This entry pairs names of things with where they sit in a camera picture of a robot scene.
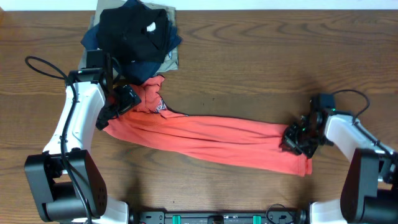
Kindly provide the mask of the red t-shirt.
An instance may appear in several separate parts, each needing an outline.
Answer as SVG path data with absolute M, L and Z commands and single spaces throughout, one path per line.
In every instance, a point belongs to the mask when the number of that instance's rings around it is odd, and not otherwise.
M 280 147 L 284 124 L 222 116 L 189 116 L 168 109 L 159 94 L 165 78 L 133 85 L 141 102 L 104 129 L 123 141 L 196 159 L 305 176 L 312 160 Z

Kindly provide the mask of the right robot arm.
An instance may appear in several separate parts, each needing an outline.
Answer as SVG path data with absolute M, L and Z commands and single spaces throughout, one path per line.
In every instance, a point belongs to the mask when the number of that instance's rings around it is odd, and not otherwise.
M 333 93 L 310 100 L 310 112 L 290 125 L 281 147 L 312 158 L 319 146 L 336 146 L 350 163 L 339 199 L 314 202 L 299 223 L 397 223 L 397 152 L 361 124 L 358 115 L 336 109 Z

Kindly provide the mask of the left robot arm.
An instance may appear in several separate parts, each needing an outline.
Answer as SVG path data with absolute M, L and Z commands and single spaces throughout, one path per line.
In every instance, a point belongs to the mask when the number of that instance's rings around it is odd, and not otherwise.
M 126 202 L 108 196 L 90 155 L 93 134 L 141 102 L 130 85 L 118 86 L 116 59 L 89 50 L 86 65 L 64 80 L 66 101 L 49 143 L 28 156 L 24 171 L 40 218 L 45 222 L 129 223 Z

